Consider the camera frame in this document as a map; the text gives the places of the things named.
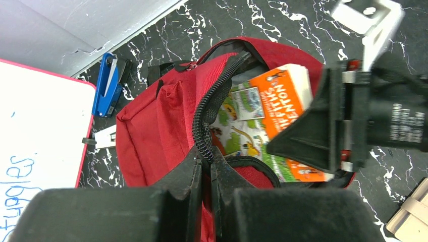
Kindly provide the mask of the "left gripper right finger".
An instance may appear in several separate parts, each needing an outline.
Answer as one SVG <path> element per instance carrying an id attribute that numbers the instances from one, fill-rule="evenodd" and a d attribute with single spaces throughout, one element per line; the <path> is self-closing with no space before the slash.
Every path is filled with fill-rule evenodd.
<path id="1" fill-rule="evenodd" d="M 338 188 L 258 189 L 213 147 L 215 241 L 383 241 L 367 207 Z"/>

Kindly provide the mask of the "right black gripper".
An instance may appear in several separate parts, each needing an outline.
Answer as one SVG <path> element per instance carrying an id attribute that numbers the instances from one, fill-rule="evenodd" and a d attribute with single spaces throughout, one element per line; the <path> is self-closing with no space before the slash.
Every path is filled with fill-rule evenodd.
<path id="1" fill-rule="evenodd" d="M 340 148 L 342 170 L 364 167 L 371 146 L 427 152 L 427 76 L 389 60 L 367 72 L 361 65 L 348 61 L 342 77 L 338 69 L 324 69 L 310 107 L 267 152 L 326 173 L 338 170 Z"/>

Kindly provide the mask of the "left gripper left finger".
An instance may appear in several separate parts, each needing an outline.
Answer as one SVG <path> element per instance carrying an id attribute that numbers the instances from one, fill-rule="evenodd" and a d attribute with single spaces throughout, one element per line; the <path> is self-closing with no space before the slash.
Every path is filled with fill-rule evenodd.
<path id="1" fill-rule="evenodd" d="M 38 193 L 9 241 L 199 241 L 202 164 L 196 148 L 155 184 Z"/>

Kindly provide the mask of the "orange Treehouse book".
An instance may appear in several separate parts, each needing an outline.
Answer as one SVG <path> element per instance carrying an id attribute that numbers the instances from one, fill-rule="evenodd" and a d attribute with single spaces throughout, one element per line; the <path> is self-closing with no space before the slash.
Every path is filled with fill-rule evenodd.
<path id="1" fill-rule="evenodd" d="M 213 143 L 225 156 L 251 156 L 281 182 L 327 182 L 333 174 L 268 154 L 268 143 L 297 120 L 312 102 L 308 69 L 285 64 L 267 72 L 256 67 L 232 78 L 232 88 L 210 125 Z"/>

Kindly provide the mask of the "red student backpack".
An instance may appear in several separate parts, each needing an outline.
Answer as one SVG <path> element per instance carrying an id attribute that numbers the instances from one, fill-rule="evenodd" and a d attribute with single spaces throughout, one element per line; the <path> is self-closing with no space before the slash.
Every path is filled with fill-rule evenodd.
<path id="1" fill-rule="evenodd" d="M 268 40 L 232 38 L 213 46 L 196 62 L 172 63 L 168 72 L 164 72 L 164 66 L 151 67 L 148 88 L 116 116 L 116 150 L 126 184 L 130 187 L 155 184 L 196 148 L 202 164 L 199 241 L 215 241 L 210 166 L 212 149 L 217 146 L 210 125 L 232 88 L 234 76 L 256 67 L 267 72 L 285 64 L 308 69 L 314 99 L 323 75 L 322 63 L 300 49 Z M 346 189 L 354 178 L 354 173 L 344 172 L 322 183 L 286 184 L 258 158 L 223 157 L 258 189 Z"/>

